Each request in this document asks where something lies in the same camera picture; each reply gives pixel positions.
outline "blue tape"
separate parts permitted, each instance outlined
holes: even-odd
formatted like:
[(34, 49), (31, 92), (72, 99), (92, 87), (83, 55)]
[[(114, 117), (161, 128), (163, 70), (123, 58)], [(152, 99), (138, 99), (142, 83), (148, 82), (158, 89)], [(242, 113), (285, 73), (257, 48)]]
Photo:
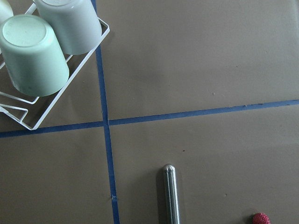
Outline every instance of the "blue tape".
[(215, 109), (208, 109), (208, 110), (198, 110), (198, 111), (168, 113), (168, 114), (151, 115), (151, 116), (144, 116), (144, 117), (135, 117), (135, 118), (115, 119), (109, 121), (109, 124), (112, 126), (124, 125), (124, 124), (141, 123), (141, 122), (155, 121), (155, 120), (194, 117), (194, 116), (217, 114), (217, 113), (248, 111), (248, 110), (265, 109), (265, 108), (288, 106), (288, 105), (299, 105), (299, 100), (295, 99), (295, 100), (271, 102), (271, 103), (264, 103), (264, 104), (223, 107), (223, 108), (215, 108)]
[[(97, 11), (95, 0), (91, 0), (91, 1), (94, 9)], [(107, 99), (106, 99), (105, 79), (104, 79), (102, 53), (101, 53), (100, 46), (96, 49), (95, 53), (96, 53), (98, 75), (99, 75), (99, 82), (100, 82), (100, 94), (101, 94), (100, 97), (101, 97), (102, 114), (103, 114), (113, 220), (114, 220), (114, 224), (119, 224), (120, 219), (119, 219), (119, 212), (118, 212), (118, 202), (117, 202), (115, 176), (114, 176), (114, 163), (113, 163), (112, 146), (111, 146), (111, 135), (110, 135), (109, 121), (108, 121), (108, 107), (107, 107)]]
[(24, 136), (24, 135), (43, 134), (43, 133), (52, 133), (52, 132), (63, 132), (63, 131), (87, 129), (87, 128), (93, 128), (93, 127), (103, 127), (103, 126), (104, 126), (103, 121), (97, 121), (97, 122), (89, 122), (89, 123), (74, 124), (74, 125), (42, 127), (42, 128), (38, 128), (34, 131), (18, 130), (18, 131), (11, 131), (11, 132), (1, 132), (0, 133), (0, 139), (1, 138), (8, 138), (8, 137)]

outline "red textured ball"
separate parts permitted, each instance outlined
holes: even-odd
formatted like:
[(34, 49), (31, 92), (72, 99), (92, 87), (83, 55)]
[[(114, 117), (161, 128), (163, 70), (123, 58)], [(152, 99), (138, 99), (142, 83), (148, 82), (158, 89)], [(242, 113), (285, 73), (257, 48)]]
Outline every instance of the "red textured ball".
[(271, 224), (271, 222), (266, 214), (257, 213), (253, 216), (252, 224)]

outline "dish rack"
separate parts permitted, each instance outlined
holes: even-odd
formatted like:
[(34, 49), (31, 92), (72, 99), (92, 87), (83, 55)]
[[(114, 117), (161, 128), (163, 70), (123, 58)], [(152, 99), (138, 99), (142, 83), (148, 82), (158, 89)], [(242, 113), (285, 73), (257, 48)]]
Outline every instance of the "dish rack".
[[(33, 14), (35, 11), (36, 11), (36, 5), (33, 3), (25, 14)], [(100, 21), (101, 26), (102, 26), (102, 35), (101, 35), (101, 39), (100, 39), (100, 43), (101, 43), (104, 40), (104, 38), (107, 36), (107, 34), (110, 32), (110, 28), (109, 28), (109, 25), (107, 23), (105, 23), (103, 20), (101, 20), (100, 18), (99, 18), (99, 21)], [(0, 91), (0, 96), (2, 96), (2, 98), (6, 98), (6, 99), (10, 100), (9, 105), (8, 104), (2, 104), (1, 101), (0, 101), (0, 112), (6, 114), (10, 118), (12, 118), (14, 121), (16, 121), (20, 125), (24, 126), (25, 128), (27, 128), (28, 130), (36, 130), (40, 126), (42, 121), (46, 118), (46, 116), (48, 115), (50, 110), (53, 108), (55, 103), (58, 101), (58, 99), (62, 96), (62, 94), (66, 90), (66, 88), (70, 85), (72, 80), (76, 77), (76, 75), (82, 69), (82, 67), (87, 62), (87, 60), (90, 58), (90, 56), (97, 49), (97, 47), (95, 47), (94, 49), (89, 51), (84, 56), (84, 58), (80, 61), (79, 65), (76, 66), (75, 70), (71, 73), (71, 75), (70, 75), (67, 83), (64, 85), (64, 87), (59, 92), (57, 92), (53, 96), (51, 96), (51, 97), (54, 97), (54, 98), (50, 99), (50, 103), (43, 109), (43, 111), (40, 113), (40, 116), (38, 116), (38, 118), (35, 118), (35, 120), (37, 120), (37, 121), (34, 122), (33, 125), (31, 125), (32, 127), (24, 122), (24, 119), (26, 118), (26, 116), (29, 112), (29, 109), (26, 108), (26, 107), (23, 107), (23, 106), (22, 107), (15, 106), (13, 104), (15, 104), (16, 102), (21, 102), (22, 104), (25, 104), (25, 105), (28, 105), (28, 106), (29, 105), (34, 105), (35, 103), (37, 103), (37, 101), (39, 99), (46, 98), (46, 97), (36, 97), (36, 98), (27, 99), (25, 97), (25, 95), (24, 95), (24, 97), (17, 97), (17, 96), (14, 96), (14, 95), (11, 95), (11, 94)], [(73, 57), (73, 55), (66, 55), (66, 62), (68, 63), (68, 61), (72, 57)], [(4, 66), (5, 66), (5, 62), (3, 62), (0, 65), (0, 70)], [(12, 114), (11, 111), (17, 111), (18, 116)]]

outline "cup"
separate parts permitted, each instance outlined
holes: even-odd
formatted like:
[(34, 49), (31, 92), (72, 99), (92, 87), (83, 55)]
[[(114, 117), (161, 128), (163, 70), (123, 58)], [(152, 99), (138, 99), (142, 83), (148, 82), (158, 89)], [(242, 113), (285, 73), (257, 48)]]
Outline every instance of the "cup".
[(51, 95), (69, 78), (52, 27), (38, 16), (17, 15), (2, 23), (0, 48), (14, 87), (26, 95)]
[(0, 24), (14, 15), (13, 10), (8, 1), (0, 0)]
[(102, 28), (90, 0), (34, 0), (64, 53), (81, 55), (99, 45)]

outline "metal rod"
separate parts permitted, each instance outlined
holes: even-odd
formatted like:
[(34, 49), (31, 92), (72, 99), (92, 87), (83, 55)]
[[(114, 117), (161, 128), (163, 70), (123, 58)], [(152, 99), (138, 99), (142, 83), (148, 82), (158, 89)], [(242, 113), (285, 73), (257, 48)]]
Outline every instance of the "metal rod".
[(168, 224), (180, 224), (176, 169), (171, 164), (163, 169)]

